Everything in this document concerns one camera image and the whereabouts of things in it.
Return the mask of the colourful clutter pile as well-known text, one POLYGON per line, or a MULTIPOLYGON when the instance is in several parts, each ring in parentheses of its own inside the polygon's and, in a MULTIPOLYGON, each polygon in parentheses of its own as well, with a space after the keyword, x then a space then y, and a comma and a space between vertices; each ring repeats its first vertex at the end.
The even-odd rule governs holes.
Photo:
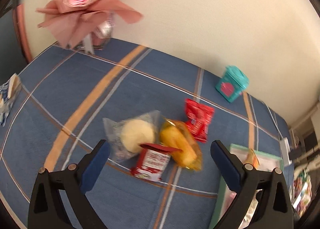
POLYGON ((297 167, 294 171, 291 204, 300 218, 310 205, 311 198, 311 177, 305 168, 297 167))

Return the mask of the pink flower bouquet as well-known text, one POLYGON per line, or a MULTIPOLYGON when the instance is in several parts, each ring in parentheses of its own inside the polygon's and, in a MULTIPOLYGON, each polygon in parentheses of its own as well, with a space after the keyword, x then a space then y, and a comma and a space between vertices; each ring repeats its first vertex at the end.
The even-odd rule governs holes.
POLYGON ((126 23, 143 17, 121 0, 50 0, 36 11, 44 15, 38 26, 48 29, 62 47, 81 45, 90 54, 111 36, 114 15, 126 23))

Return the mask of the clear round pastry packet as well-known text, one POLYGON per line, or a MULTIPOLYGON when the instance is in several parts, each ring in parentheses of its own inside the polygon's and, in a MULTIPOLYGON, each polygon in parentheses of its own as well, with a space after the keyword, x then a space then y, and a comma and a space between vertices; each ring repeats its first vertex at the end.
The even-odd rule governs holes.
POLYGON ((158 144, 160 118, 158 110, 119 122, 103 118, 105 134, 111 145, 110 159, 120 163, 137 156, 142 151, 141 144, 158 144))

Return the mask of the orange cracker packet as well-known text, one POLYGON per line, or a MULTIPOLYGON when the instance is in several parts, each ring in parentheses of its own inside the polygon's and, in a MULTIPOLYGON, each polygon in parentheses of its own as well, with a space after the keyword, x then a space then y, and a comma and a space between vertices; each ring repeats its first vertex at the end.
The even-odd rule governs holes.
POLYGON ((249 149, 244 164, 251 164, 255 169, 258 169, 260 163, 253 149, 249 149))

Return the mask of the pink snack packet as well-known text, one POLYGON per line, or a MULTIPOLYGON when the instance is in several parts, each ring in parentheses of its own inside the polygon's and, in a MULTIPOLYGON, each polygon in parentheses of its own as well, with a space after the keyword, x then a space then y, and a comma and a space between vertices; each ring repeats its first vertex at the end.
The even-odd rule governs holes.
MULTIPOLYGON (((225 202, 225 210, 227 210, 230 207, 235 197, 236 197, 235 192, 230 193, 229 197, 225 202)), ((246 228, 249 225, 250 221, 253 218, 257 205, 258 205, 258 200, 256 199, 256 194, 255 194, 239 228, 246 228)))

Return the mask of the small red candy packet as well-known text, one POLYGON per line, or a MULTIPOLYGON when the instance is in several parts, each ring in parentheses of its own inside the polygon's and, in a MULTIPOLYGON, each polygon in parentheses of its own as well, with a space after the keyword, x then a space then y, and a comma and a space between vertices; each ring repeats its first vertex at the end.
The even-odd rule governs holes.
POLYGON ((196 141, 205 143, 208 139, 208 128, 214 115, 214 108, 187 98, 185 114, 188 118, 185 124, 189 132, 196 141))

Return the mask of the red white milk candy packet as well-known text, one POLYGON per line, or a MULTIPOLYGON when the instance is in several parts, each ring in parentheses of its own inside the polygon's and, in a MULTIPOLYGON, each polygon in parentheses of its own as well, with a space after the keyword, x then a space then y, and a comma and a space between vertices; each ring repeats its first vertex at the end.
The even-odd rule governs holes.
POLYGON ((163 146, 161 144, 143 143, 136 165, 131 168, 131 175, 152 182, 159 182, 166 169, 171 154, 182 152, 178 148, 163 146))

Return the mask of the white shelf unit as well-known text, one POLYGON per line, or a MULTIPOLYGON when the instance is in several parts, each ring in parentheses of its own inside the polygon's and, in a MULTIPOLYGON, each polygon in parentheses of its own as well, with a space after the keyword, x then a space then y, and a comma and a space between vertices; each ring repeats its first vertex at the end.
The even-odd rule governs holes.
POLYGON ((294 163, 311 161, 319 154, 319 102, 289 129, 294 163))

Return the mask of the white power strip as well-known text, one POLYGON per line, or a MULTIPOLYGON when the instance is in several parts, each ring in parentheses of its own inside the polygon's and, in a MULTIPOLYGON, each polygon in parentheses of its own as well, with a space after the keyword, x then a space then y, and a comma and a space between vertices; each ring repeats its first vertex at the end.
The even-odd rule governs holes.
POLYGON ((291 151, 289 146, 289 140, 287 139, 287 137, 284 137, 279 141, 279 144, 284 167, 288 167, 292 164, 292 161, 289 158, 289 153, 291 151))

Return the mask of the blue white wrapper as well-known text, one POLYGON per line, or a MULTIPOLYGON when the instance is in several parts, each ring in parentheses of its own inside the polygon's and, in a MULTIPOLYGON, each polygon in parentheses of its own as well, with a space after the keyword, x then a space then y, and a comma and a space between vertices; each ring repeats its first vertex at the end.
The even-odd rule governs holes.
POLYGON ((1 85, 0 124, 4 126, 16 97, 19 95, 22 84, 20 77, 15 73, 1 85))

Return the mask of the green rimmed white tray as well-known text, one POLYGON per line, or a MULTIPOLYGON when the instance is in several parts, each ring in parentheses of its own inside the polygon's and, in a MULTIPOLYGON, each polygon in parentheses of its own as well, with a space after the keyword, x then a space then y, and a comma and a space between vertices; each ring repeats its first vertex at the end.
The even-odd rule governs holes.
MULTIPOLYGON (((238 159, 244 163, 248 153, 249 148, 246 148, 241 145, 231 144, 229 146, 229 152, 231 154, 235 154, 238 159)), ((279 168, 284 171, 283 160, 281 157, 271 155, 262 151, 254 150, 254 153, 259 161, 258 170, 261 171, 272 171, 274 168, 279 168)), ((235 197, 235 193, 230 191, 225 180, 223 178, 220 179, 219 191, 217 196, 217 202, 215 209, 213 211, 213 216, 210 221, 209 228, 214 228, 218 223, 220 218, 224 215, 225 211, 231 204, 232 200, 235 197)))

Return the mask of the teal toy box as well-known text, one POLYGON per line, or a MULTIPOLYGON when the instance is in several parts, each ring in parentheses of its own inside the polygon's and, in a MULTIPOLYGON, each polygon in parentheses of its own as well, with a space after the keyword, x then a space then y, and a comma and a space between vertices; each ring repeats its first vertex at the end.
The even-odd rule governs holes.
POLYGON ((215 88, 229 103, 232 103, 248 85, 249 78, 237 66, 227 66, 215 88))

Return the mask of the yellow cake packet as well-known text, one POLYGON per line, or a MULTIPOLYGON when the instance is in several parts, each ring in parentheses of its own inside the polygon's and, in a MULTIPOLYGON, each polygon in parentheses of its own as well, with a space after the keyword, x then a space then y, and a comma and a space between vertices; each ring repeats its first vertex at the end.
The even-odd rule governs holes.
POLYGON ((195 171, 202 169, 202 151, 184 122, 165 119, 159 140, 163 146, 177 149, 171 153, 177 165, 195 171))

